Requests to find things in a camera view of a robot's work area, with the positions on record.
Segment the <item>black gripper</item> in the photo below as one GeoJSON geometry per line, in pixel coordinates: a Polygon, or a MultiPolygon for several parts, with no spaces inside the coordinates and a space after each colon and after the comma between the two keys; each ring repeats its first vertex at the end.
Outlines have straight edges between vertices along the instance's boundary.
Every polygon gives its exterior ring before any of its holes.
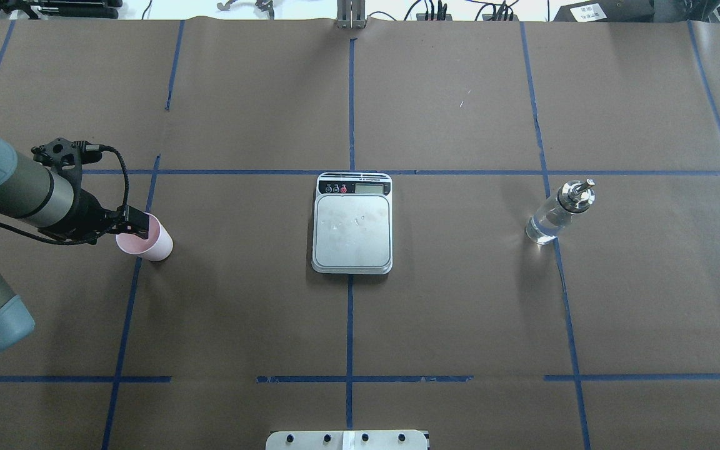
{"type": "Polygon", "coordinates": [[[128,206],[129,188],[124,188],[122,205],[116,210],[103,208],[88,191],[80,189],[76,193],[76,205],[72,208],[69,239],[83,241],[98,234],[128,234],[139,239],[148,239],[149,216],[142,211],[125,211],[128,206]]]}

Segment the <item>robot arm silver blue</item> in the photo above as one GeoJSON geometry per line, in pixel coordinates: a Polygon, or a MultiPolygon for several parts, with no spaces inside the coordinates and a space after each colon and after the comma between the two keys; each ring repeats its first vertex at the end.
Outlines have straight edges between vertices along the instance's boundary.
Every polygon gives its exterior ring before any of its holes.
{"type": "Polygon", "coordinates": [[[0,356],[37,329],[23,288],[81,301],[97,273],[87,253],[111,236],[149,237],[131,196],[115,146],[57,137],[23,152],[0,137],[0,356]]]}

